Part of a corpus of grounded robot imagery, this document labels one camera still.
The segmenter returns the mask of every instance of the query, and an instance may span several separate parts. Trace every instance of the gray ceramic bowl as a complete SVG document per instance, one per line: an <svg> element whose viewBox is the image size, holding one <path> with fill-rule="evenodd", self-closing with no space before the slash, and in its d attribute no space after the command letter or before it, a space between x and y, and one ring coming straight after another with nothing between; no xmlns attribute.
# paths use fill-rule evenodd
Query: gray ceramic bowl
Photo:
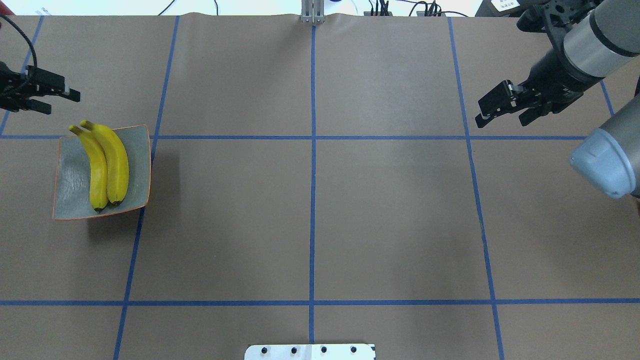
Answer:
<svg viewBox="0 0 640 360"><path fill-rule="evenodd" d="M129 188L118 206L107 205L96 213L89 203L90 169L77 136L60 138L58 170L53 202L54 220L105 217L140 209L147 205L151 187L151 146L146 125L114 129L129 159Z"/></svg>

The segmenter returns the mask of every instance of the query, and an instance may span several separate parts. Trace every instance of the label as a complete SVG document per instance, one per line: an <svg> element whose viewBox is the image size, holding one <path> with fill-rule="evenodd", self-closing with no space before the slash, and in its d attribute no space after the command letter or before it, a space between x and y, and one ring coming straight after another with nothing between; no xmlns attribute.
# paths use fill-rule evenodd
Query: label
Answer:
<svg viewBox="0 0 640 360"><path fill-rule="evenodd" d="M520 6L518 0L491 0L491 4L493 4L495 6L495 9L499 12L503 12Z"/></svg>

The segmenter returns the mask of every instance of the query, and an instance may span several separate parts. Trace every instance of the black cable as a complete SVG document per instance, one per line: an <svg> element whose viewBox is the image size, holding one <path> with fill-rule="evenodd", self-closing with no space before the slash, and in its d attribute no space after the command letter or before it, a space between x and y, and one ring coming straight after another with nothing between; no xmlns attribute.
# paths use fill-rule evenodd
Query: black cable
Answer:
<svg viewBox="0 0 640 360"><path fill-rule="evenodd" d="M7 95L15 94L16 92L20 91L20 89L24 88L31 81L31 79L33 79L33 76L36 74L36 71L38 70L38 57L36 56L36 50L33 48L33 44L31 43L31 40L29 40L29 37L24 34L24 31L20 29L20 27L16 25L7 16L0 15L0 17L4 19L6 22L8 22L11 26L13 26L13 28L16 29L18 33L20 33L20 35L22 35L22 37L27 42L27 45L29 46L29 50L31 50L31 57L33 58L33 67L31 68L31 71L29 71L29 75L27 76L27 78L24 80L22 84L0 94L0 97L5 97Z"/></svg>
<svg viewBox="0 0 640 360"><path fill-rule="evenodd" d="M433 13L432 16L437 16L437 15L440 15L441 13L457 13L458 15L462 15L464 17L469 17L468 15L465 15L465 14L459 13L459 12L436 12L436 13Z"/></svg>
<svg viewBox="0 0 640 360"><path fill-rule="evenodd" d="M424 12L424 16L431 16L432 13L436 12L436 2L432 2L429 6L429 9Z"/></svg>
<svg viewBox="0 0 640 360"><path fill-rule="evenodd" d="M415 7L420 5L420 4L424 4L424 11L427 11L427 6L429 6L429 4L427 4L426 1L418 1L417 3L413 4L413 8L411 8L411 11L409 12L409 16L411 16L411 14L413 14L413 11L415 10Z"/></svg>
<svg viewBox="0 0 640 360"><path fill-rule="evenodd" d="M158 16L160 16L160 15L164 14L164 12L165 12L167 9L169 9L169 7L171 7L171 5L173 5L173 3L174 3L174 2L175 2L175 0L171 0L171 2L169 3L169 5L167 5L167 6L166 6L166 8L164 8L164 10L163 10L163 11L161 11L161 12L158 14Z"/></svg>

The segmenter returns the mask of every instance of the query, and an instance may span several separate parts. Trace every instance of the banana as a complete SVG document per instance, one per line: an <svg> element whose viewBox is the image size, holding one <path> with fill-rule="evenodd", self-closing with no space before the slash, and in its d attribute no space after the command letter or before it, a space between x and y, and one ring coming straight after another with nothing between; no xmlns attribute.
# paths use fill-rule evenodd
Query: banana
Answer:
<svg viewBox="0 0 640 360"><path fill-rule="evenodd" d="M129 187L129 159L122 141L105 125L82 120L80 126L90 130L102 146L107 159L107 198L110 203L120 205Z"/></svg>
<svg viewBox="0 0 640 360"><path fill-rule="evenodd" d="M71 125L69 131L76 134L80 143L84 147L86 155L89 157L91 166L91 180L89 183L89 202L91 207L100 212L107 206L107 160L104 157L102 147L89 132Z"/></svg>

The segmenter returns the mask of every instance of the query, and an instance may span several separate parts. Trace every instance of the blue tape line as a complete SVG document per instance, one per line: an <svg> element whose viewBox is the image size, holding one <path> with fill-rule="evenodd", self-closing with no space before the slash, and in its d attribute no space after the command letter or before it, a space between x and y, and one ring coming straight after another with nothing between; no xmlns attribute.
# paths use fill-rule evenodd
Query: blue tape line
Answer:
<svg viewBox="0 0 640 360"><path fill-rule="evenodd" d="M169 50L169 57L166 62L166 72L164 73L164 85L162 90L162 96L160 99L160 107L158 109L158 118L156 120L156 128L154 130L153 145L151 147L151 165L153 166L154 158L156 155L157 135L160 132L160 125L162 123L162 114L164 109L164 98L166 96L166 88L169 82L169 76L171 75L171 62L173 61L173 50L175 49L175 40L178 33L178 24L180 22L180 16L175 17L175 23L173 24L173 35L171 39L171 47ZM129 275L127 276L127 287L124 293L124 304L122 304L122 313L120 314L120 325L118 326L118 336L116 337L116 345L113 351L113 360L117 360L120 357L120 345L122 344L122 334L124 333L124 324L127 319L127 306L129 302L129 295L131 294L131 283L133 282L133 273L136 268L136 259L138 258L138 245L140 244L140 234L142 232L142 224L145 218L146 208L140 210L140 216L138 217L138 228L136 229L136 238L133 241L133 250L131 252L131 263L129 264Z"/></svg>
<svg viewBox="0 0 640 360"><path fill-rule="evenodd" d="M308 306L307 300L132 300L129 306Z"/></svg>
<svg viewBox="0 0 640 360"><path fill-rule="evenodd" d="M160 125L162 124L162 114L164 112L164 99L166 97L166 89L169 85L169 76L171 75L171 64L173 62L173 50L175 49L175 39L178 36L178 24L180 23L180 16L175 17L173 23L173 35L171 39L171 47L169 49L169 59L166 62L166 71L164 72L164 83L162 86L162 96L160 97L160 105L158 107L158 118L156 120L156 128L154 130L154 142L151 146L151 162L156 156L156 147L158 144L158 135L160 134Z"/></svg>
<svg viewBox="0 0 640 360"><path fill-rule="evenodd" d="M316 306L490 305L491 300L316 300Z"/></svg>
<svg viewBox="0 0 640 360"><path fill-rule="evenodd" d="M309 343L315 342L316 288L316 26L311 27L311 201L309 226Z"/></svg>
<svg viewBox="0 0 640 360"><path fill-rule="evenodd" d="M318 140L466 140L466 136L456 135L321 135L316 137Z"/></svg>
<svg viewBox="0 0 640 360"><path fill-rule="evenodd" d="M311 140L311 136L297 135L152 135L163 140Z"/></svg>
<svg viewBox="0 0 640 360"><path fill-rule="evenodd" d="M50 140L50 139L59 139L65 135L3 135L0 136L2 139L30 139L30 140Z"/></svg>
<svg viewBox="0 0 640 360"><path fill-rule="evenodd" d="M545 135L151 135L163 140L584 140L586 136Z"/></svg>
<svg viewBox="0 0 640 360"><path fill-rule="evenodd" d="M133 250L131 252L131 262L129 263L129 274L127 275L127 286L124 291L124 301L122 303L122 312L120 313L120 325L118 325L118 336L116 337L116 346L113 350L113 359L117 360L120 357L120 345L122 344L122 335L124 333L124 323L127 319L127 308L129 301L129 294L131 293L131 283L133 282L133 271L136 267L136 259L138 257L138 244L140 243L140 233L142 232L142 222L145 217L145 209L140 209L140 215L138 217L138 226L136 228L136 238L133 241Z"/></svg>
<svg viewBox="0 0 640 360"><path fill-rule="evenodd" d="M469 140L584 140L586 136L492 136L492 135L471 135Z"/></svg>
<svg viewBox="0 0 640 360"><path fill-rule="evenodd" d="M0 306L122 306L108 300L0 300Z"/></svg>
<svg viewBox="0 0 640 360"><path fill-rule="evenodd" d="M38 26L36 26L36 31L33 33L33 38L31 39L31 44L36 46L36 41L38 40L38 34L40 34L40 28L42 28L42 22L44 21L44 16L40 16L40 20L38 20ZM21 73L24 74L25 68L29 63L29 58L31 57L31 49L27 51L27 56L24 58L24 62L22 62L22 68L20 70ZM4 127L6 126L6 122L9 119L10 111L6 110L4 113L4 117L2 119L2 124L0 124L0 136L4 132Z"/></svg>
<svg viewBox="0 0 640 360"><path fill-rule="evenodd" d="M496 305L536 304L640 304L640 298L497 299Z"/></svg>
<svg viewBox="0 0 640 360"><path fill-rule="evenodd" d="M489 295L491 300L495 300L495 290L493 288L493 275L491 271L491 260L489 258L489 247L486 242L486 233L484 230L484 218L482 214L482 205L480 204L480 193L478 191L478 183L476 177L476 166L474 164L473 152L471 149L471 140L469 138L469 126L467 124L467 110L465 107L465 100L462 93L462 81L460 79L460 67L458 65L458 54L456 52L456 40L453 35L453 24L451 18L447 18L449 22L449 36L451 38L451 51L453 55L453 65L456 70L456 82L458 83L458 97L460 99L460 110L462 113L462 123L465 128L465 136L467 137L467 153L469 156L469 167L471 169L471 180L474 185L474 195L476 196L476 210L478 214L478 220L480 221L480 230L482 236L482 243L484 249L484 265L486 268L486 277L489 284ZM498 346L498 355L500 360L504 360L504 349L502 346L502 333L500 331L500 319L498 317L498 307L492 304L493 311L493 325L495 327L495 338Z"/></svg>
<svg viewBox="0 0 640 360"><path fill-rule="evenodd" d="M640 298L443 299L443 300L130 300L129 306L457 306L640 304ZM0 306L123 306L112 300L0 300Z"/></svg>
<svg viewBox="0 0 640 360"><path fill-rule="evenodd" d="M607 87L604 85L604 80L600 80L600 87L602 87L602 93L604 94L604 99L607 102L609 113L611 114L611 116L613 116L615 114L615 111L613 111L613 106L611 105L611 98L609 98L609 92L607 91Z"/></svg>

